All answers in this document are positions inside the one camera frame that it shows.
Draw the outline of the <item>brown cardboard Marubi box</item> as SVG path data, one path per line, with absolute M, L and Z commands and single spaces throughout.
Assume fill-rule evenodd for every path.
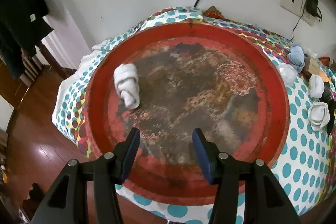
M 317 75 L 319 73 L 318 61 L 311 56 L 305 57 L 305 66 L 302 71 L 311 75 Z

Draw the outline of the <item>white wall socket plate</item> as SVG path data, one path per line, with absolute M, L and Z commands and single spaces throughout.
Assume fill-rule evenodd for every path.
M 301 16 L 303 21 L 310 26 L 314 26 L 316 17 L 306 11 L 305 1 L 306 0 L 280 0 L 280 6 L 298 17 Z

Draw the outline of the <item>dark hanging clothes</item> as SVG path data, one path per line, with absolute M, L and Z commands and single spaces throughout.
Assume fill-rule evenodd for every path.
M 35 56 L 35 47 L 53 31 L 44 20 L 48 14 L 45 0 L 1 0 L 1 58 L 13 79 L 26 70 L 22 51 Z

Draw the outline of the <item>black power adapter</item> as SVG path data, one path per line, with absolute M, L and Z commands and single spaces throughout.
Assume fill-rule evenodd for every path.
M 310 15 L 319 18 L 318 0 L 306 0 L 305 9 Z

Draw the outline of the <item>white rolled sock in tray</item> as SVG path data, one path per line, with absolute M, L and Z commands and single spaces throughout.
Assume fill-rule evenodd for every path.
M 138 72 L 134 64 L 121 64 L 113 73 L 114 88 L 127 109 L 140 105 Z

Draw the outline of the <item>red orange candy wrapper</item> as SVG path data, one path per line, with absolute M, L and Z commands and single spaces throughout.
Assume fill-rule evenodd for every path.
M 203 12 L 203 15 L 214 19 L 224 19 L 222 13 L 215 6 L 209 7 L 206 11 Z

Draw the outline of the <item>round red worn tray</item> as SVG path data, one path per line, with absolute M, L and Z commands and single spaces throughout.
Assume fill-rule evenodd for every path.
M 121 64 L 137 68 L 136 109 L 127 109 L 114 88 Z M 139 129 L 125 182 L 135 194 L 206 205 L 216 188 L 202 175 L 193 131 L 237 160 L 272 165 L 288 135 L 289 100 L 275 65 L 251 39 L 208 23 L 169 23 L 137 32 L 104 58 L 86 89 L 84 119 L 94 156 Z

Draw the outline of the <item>polka dot bed sheet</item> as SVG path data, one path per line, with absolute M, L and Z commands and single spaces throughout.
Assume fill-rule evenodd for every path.
M 136 32 L 184 20 L 206 22 L 235 31 L 251 39 L 276 66 L 287 63 L 286 57 L 293 45 L 287 38 L 264 28 L 230 19 L 214 19 L 190 6 L 169 7 L 156 12 L 127 32 L 95 45 L 92 53 L 82 58 L 75 74 L 60 84 L 51 120 L 84 156 L 93 156 L 92 142 L 84 129 L 83 115 L 85 90 L 94 70 L 114 47 Z M 272 172 L 283 186 L 295 211 L 302 215 L 335 191 L 335 135 L 328 134 L 325 128 L 315 129 L 311 126 L 308 112 L 315 99 L 310 96 L 309 85 L 302 76 L 297 76 L 294 84 L 286 91 L 290 108 L 289 135 L 272 166 Z M 211 205 L 169 205 L 135 194 L 126 186 L 118 186 L 116 190 L 137 206 L 163 218 L 185 223 L 206 223 L 212 212 Z

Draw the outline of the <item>clear plastic bag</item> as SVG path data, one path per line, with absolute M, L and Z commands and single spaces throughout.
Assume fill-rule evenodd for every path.
M 291 87 L 297 78 L 297 71 L 294 69 L 294 67 L 289 64 L 280 64 L 277 66 L 277 70 L 280 73 L 284 84 L 288 87 Z

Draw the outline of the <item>white sock large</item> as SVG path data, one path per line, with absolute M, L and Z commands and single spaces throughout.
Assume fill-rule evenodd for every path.
M 330 113 L 326 102 L 315 102 L 308 110 L 308 119 L 313 131 L 319 131 L 327 126 Z

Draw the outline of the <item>light blue rolled sock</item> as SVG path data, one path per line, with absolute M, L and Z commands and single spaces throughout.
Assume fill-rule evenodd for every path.
M 305 55 L 302 48 L 298 44 L 293 44 L 290 47 L 290 52 L 287 55 L 287 59 L 292 67 L 301 73 L 305 66 Z

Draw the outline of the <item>white sock small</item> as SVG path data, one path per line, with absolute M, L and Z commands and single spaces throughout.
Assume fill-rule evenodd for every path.
M 312 74 L 309 79 L 309 94 L 311 98 L 320 99 L 325 91 L 323 79 L 319 75 Z

